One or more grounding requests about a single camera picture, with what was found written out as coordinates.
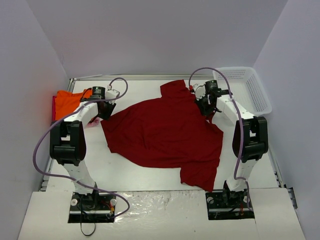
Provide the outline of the dark red t-shirt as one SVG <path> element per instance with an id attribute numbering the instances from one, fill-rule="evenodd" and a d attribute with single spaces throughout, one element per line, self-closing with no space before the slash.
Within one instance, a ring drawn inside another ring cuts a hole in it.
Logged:
<path id="1" fill-rule="evenodd" d="M 160 93 L 101 122 L 109 150 L 142 167 L 178 168 L 181 183 L 212 191 L 223 131 L 201 114 L 184 80 Z"/>

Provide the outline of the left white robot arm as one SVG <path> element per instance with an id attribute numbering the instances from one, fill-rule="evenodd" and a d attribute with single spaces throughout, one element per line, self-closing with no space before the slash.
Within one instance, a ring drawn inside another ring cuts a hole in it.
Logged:
<path id="1" fill-rule="evenodd" d="M 94 86 L 89 97 L 79 100 L 73 115 L 66 117 L 50 131 L 49 153 L 72 178 L 75 193 L 83 196 L 82 203 L 89 209 L 97 208 L 101 197 L 95 193 L 96 182 L 85 163 L 87 152 L 84 127 L 100 118 L 107 120 L 116 107 L 120 92 L 110 86 Z"/>

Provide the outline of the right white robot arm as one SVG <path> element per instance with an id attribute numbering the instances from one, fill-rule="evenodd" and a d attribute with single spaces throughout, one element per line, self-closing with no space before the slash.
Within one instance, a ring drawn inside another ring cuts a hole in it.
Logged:
<path id="1" fill-rule="evenodd" d="M 222 202 L 229 207 L 248 194 L 248 179 L 257 161 L 268 151 L 268 124 L 263 116 L 246 110 L 233 97 L 230 89 L 222 90 L 216 80 L 190 87 L 201 114 L 208 117 L 223 113 L 233 124 L 232 150 L 237 157 L 233 174 L 225 181 Z"/>

